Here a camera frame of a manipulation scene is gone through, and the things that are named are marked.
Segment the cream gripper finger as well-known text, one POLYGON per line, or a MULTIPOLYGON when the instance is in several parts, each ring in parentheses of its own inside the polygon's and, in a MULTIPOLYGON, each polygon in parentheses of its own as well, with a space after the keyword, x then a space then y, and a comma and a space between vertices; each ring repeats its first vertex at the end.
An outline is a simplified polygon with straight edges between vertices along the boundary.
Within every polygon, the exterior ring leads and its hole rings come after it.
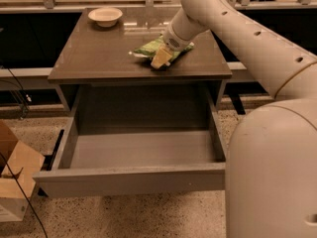
POLYGON ((152 60, 151 66, 153 68, 162 67, 172 58, 172 55, 173 52, 169 47, 166 47, 165 45, 160 46, 152 60))

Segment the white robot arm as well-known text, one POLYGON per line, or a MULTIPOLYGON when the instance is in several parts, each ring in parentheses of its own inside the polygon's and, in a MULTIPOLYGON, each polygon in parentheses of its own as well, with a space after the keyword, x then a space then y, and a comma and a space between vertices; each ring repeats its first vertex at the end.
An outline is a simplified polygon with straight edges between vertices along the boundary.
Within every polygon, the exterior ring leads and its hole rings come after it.
POLYGON ((180 0, 158 53, 210 30, 272 97, 231 136, 228 238, 317 238, 317 65, 313 54, 238 12, 233 0, 180 0))

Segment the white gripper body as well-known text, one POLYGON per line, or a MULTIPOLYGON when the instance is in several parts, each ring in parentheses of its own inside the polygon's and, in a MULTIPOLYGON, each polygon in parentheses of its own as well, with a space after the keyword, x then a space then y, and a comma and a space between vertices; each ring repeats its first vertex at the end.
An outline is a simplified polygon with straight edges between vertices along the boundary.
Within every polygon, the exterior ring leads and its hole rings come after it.
POLYGON ((189 41, 183 40, 175 33, 171 25, 166 27, 162 34, 162 38, 165 45, 176 52, 183 51, 189 44, 189 41))

